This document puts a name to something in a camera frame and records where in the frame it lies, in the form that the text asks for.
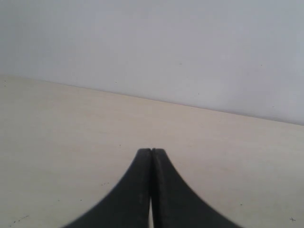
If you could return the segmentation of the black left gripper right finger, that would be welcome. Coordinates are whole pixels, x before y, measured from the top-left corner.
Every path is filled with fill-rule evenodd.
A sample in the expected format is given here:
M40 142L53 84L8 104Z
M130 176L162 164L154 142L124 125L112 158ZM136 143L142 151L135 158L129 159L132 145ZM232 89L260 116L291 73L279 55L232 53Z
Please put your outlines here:
M151 200L155 228L239 227L187 185L164 149L152 149Z

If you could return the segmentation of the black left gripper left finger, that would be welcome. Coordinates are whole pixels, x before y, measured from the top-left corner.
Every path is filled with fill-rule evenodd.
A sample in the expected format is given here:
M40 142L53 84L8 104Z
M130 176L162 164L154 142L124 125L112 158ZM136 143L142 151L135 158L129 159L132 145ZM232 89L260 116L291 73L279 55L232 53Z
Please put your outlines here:
M117 185L67 228L147 228L152 151L139 149Z

